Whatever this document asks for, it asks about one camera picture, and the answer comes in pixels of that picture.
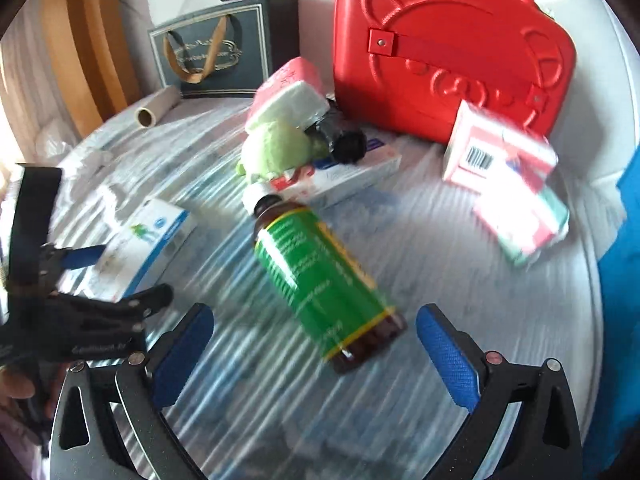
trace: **green bottle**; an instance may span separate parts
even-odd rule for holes
[[[270,184],[251,184],[244,206],[257,220],[255,254],[326,361],[357,368],[405,329],[327,225],[307,206],[285,201]]]

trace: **human hand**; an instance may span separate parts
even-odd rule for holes
[[[67,365],[61,365],[51,385],[51,397],[45,405],[45,415],[53,418],[56,412],[60,389],[65,379]],[[24,375],[9,370],[7,367],[0,368],[0,406],[13,411],[14,400],[30,399],[36,392],[33,383]]]

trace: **green plush toy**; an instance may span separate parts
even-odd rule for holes
[[[327,146],[319,139],[284,122],[265,123],[245,140],[236,171],[250,182],[271,180],[328,155]]]

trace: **gold ribbon handle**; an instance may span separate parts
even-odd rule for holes
[[[227,20],[227,16],[222,16],[222,18],[220,18],[218,24],[216,25],[216,28],[211,35],[211,44],[209,45],[209,50],[207,51],[207,60],[204,63],[202,72],[199,73],[191,73],[178,63],[178,60],[175,57],[174,49],[171,46],[171,43],[169,43],[168,34],[164,35],[164,56],[169,62],[171,70],[174,71],[175,75],[177,75],[181,81],[197,85],[198,83],[202,82],[204,78],[209,77],[213,72],[215,72],[216,59],[218,58],[218,53],[220,52],[222,41],[225,39]]]

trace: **pink box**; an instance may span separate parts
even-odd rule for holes
[[[512,158],[524,161],[543,180],[558,163],[556,152],[543,137],[462,101],[445,152],[442,179],[482,193],[492,164]]]
[[[282,121],[306,130],[329,110],[318,69],[303,57],[292,59],[255,93],[247,133],[259,124]]]

